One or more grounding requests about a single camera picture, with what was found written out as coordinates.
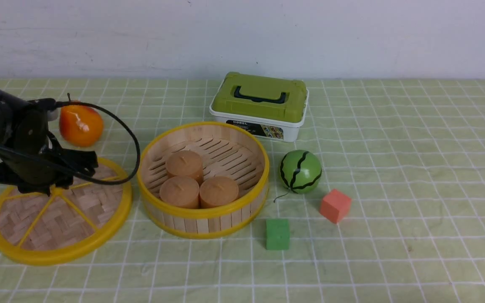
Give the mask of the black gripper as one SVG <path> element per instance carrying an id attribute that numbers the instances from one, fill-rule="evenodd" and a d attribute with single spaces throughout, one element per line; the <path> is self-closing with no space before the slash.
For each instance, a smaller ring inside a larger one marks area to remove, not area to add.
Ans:
<path id="1" fill-rule="evenodd" d="M 0 112 L 0 184 L 50 195 L 52 186 L 69 188 L 77 173 L 93 177 L 98 165 L 93 151 L 62 148 L 45 112 Z"/>

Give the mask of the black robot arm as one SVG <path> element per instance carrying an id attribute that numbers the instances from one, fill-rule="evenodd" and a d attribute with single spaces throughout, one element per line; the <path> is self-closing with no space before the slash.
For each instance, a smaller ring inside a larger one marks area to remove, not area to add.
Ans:
<path id="1" fill-rule="evenodd" d="M 0 90 L 0 184 L 22 194 L 50 195 L 50 188 L 69 188 L 77 173 L 94 176 L 93 151 L 62 148 L 49 131 L 48 114 L 56 100 L 23 100 Z"/>

